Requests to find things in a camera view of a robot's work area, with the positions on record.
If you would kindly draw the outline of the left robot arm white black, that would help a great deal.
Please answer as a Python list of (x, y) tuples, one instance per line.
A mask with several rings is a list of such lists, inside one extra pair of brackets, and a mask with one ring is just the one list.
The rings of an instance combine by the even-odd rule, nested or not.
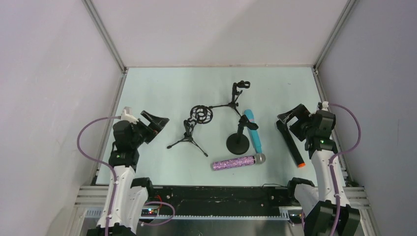
[(149, 144), (169, 122), (168, 118), (154, 116), (146, 111), (141, 115), (149, 121), (144, 124), (123, 109), (113, 124), (112, 150), (107, 162), (99, 161), (110, 170), (110, 183), (106, 202), (96, 227), (89, 229), (89, 236), (134, 236), (137, 232), (142, 209), (153, 194), (148, 177), (136, 178), (139, 161), (138, 148)]

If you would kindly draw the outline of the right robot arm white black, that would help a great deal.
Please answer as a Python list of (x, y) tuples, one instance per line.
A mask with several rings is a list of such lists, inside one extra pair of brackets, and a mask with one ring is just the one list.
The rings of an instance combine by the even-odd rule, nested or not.
[(295, 177), (288, 182), (291, 198), (302, 208), (301, 224), (306, 236), (353, 236), (360, 223), (360, 212), (347, 199), (336, 173), (337, 158), (342, 155), (330, 137), (336, 125), (336, 115), (328, 102), (318, 103), (315, 113), (299, 104), (279, 114), (276, 126), (298, 167), (304, 165), (293, 136), (305, 142), (317, 184)]

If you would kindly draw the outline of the black round base mic stand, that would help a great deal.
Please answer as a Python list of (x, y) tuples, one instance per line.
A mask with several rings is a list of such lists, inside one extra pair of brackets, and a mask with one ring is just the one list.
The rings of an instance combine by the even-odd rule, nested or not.
[(238, 121), (237, 133), (230, 135), (226, 141), (226, 147), (230, 153), (242, 155), (249, 150), (249, 139), (243, 134), (245, 127), (255, 131), (259, 128), (258, 125), (251, 122), (246, 115), (241, 116)]

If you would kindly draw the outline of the black microphone orange end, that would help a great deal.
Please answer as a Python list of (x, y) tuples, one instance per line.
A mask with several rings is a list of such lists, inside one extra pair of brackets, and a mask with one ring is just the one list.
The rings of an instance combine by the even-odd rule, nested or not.
[(277, 126), (277, 129), (279, 130), (279, 132), (281, 133), (281, 135), (282, 135), (282, 137), (283, 137), (283, 139), (284, 139), (284, 141), (285, 141), (285, 143), (286, 143), (286, 145), (289, 149), (289, 152), (290, 152), (290, 154), (291, 154), (291, 156), (294, 160), (295, 165), (298, 168), (304, 167), (305, 162), (304, 162), (304, 160), (303, 160), (303, 158), (302, 158), (302, 156), (301, 156), (301, 154), (300, 154), (300, 152), (299, 152), (299, 150), (298, 150), (298, 148), (297, 148), (297, 146), (294, 142), (294, 139), (292, 138), (292, 136), (290, 134), (288, 126), (280, 120), (278, 120), (276, 122), (276, 126)]

